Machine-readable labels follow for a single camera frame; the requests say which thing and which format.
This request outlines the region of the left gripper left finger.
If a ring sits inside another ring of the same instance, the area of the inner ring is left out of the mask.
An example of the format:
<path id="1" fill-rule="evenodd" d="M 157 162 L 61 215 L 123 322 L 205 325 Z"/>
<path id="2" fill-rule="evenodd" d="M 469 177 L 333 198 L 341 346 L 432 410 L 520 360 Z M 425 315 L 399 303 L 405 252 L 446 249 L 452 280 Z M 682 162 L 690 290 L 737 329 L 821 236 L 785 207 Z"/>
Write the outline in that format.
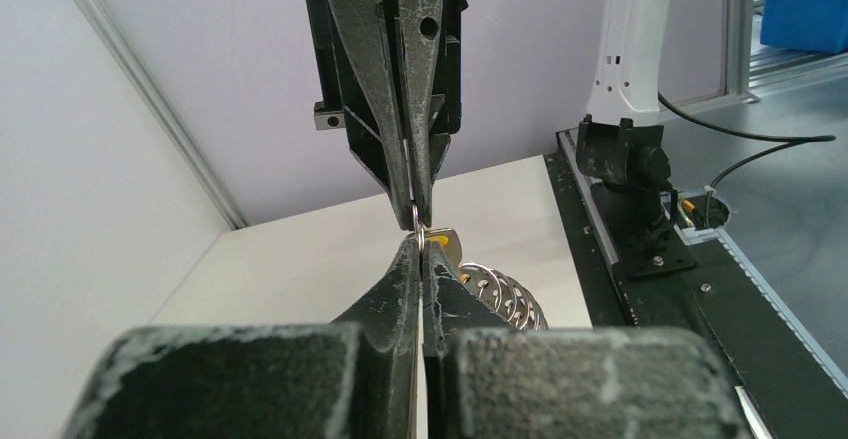
<path id="1" fill-rule="evenodd" d="M 326 324 L 156 326 L 93 368 L 66 438 L 412 438 L 420 247 Z"/>

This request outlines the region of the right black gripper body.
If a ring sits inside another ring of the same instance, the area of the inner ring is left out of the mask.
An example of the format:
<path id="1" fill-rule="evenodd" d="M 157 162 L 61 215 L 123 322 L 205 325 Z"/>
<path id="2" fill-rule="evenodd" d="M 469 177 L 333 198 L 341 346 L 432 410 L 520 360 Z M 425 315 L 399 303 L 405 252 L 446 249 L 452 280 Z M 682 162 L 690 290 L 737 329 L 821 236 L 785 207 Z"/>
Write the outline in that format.
<path id="1" fill-rule="evenodd" d="M 306 0 L 322 98 L 392 198 L 428 198 L 461 125 L 466 0 Z"/>

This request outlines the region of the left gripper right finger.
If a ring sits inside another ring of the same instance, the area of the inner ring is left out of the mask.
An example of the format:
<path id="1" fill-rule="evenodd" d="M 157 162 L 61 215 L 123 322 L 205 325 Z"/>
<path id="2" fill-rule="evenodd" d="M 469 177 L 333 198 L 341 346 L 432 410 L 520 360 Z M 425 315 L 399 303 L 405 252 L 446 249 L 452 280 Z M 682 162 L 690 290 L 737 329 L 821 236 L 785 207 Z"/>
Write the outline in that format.
<path id="1" fill-rule="evenodd" d="M 748 438 L 719 357 L 679 328 L 519 330 L 422 253 L 432 438 Z"/>

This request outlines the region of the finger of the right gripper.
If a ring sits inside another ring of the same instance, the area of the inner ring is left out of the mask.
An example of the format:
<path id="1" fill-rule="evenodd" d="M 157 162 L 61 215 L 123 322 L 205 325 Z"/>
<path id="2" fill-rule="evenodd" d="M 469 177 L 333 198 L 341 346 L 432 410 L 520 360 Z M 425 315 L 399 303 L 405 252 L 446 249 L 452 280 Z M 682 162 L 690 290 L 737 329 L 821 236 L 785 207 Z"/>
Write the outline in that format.
<path id="1" fill-rule="evenodd" d="M 398 0 L 411 186 L 418 220 L 432 220 L 429 121 L 444 0 Z"/>
<path id="2" fill-rule="evenodd" d="M 328 0 L 341 45 L 376 123 L 386 190 L 399 226 L 413 229 L 410 182 L 382 0 Z"/>

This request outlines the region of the large keyring with yellow grip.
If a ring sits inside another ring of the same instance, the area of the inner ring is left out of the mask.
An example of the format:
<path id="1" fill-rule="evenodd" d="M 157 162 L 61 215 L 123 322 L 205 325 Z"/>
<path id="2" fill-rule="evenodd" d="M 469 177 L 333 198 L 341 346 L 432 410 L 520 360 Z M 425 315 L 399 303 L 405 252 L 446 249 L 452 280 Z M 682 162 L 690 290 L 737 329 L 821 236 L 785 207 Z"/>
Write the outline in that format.
<path id="1" fill-rule="evenodd" d="M 412 206 L 413 235 L 419 249 L 427 242 L 424 233 L 427 228 L 419 217 L 418 208 Z M 478 262 L 463 260 L 459 266 L 453 266 L 447 260 L 448 268 L 456 272 L 458 280 L 477 299 L 480 299 L 501 319 L 520 330 L 541 331 L 549 328 L 543 309 L 528 288 L 513 277 Z"/>

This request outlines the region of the key with yellow tag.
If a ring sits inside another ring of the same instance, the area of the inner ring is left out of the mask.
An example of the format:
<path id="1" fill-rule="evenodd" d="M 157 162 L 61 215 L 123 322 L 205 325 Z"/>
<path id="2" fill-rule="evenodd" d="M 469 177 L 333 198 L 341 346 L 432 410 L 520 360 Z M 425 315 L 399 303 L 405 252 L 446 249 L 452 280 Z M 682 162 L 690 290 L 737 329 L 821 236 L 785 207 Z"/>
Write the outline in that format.
<path id="1" fill-rule="evenodd" d="M 427 242 L 439 244 L 450 264 L 453 266 L 459 266 L 461 264 L 463 256 L 462 243 L 455 229 L 427 229 L 424 233 L 424 238 Z"/>

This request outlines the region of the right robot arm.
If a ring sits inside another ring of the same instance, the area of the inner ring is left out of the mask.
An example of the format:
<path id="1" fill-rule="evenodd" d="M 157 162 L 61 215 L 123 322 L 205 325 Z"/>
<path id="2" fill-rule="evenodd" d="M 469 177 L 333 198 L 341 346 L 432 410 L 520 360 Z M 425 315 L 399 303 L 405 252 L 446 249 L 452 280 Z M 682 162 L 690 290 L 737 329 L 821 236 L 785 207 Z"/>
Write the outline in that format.
<path id="1" fill-rule="evenodd" d="M 461 125 L 461 14 L 466 0 L 306 0 L 322 98 L 318 122 L 388 196 L 398 226 L 432 222 L 432 189 Z M 594 86 L 574 145 L 614 262 L 632 279 L 696 262 L 676 235 L 669 159 L 657 122 L 670 0 L 605 0 Z"/>

